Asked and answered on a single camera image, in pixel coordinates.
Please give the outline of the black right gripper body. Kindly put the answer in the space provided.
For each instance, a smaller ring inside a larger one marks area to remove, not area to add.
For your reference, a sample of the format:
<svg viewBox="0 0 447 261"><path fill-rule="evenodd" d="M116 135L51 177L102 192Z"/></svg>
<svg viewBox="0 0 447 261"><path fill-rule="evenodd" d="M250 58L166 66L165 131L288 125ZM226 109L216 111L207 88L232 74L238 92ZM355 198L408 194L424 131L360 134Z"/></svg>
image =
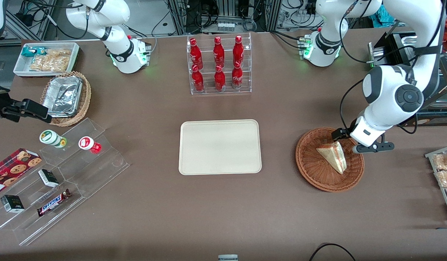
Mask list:
<svg viewBox="0 0 447 261"><path fill-rule="evenodd" d="M0 86L0 118L19 122L27 101L14 100L9 95L10 90Z"/></svg>

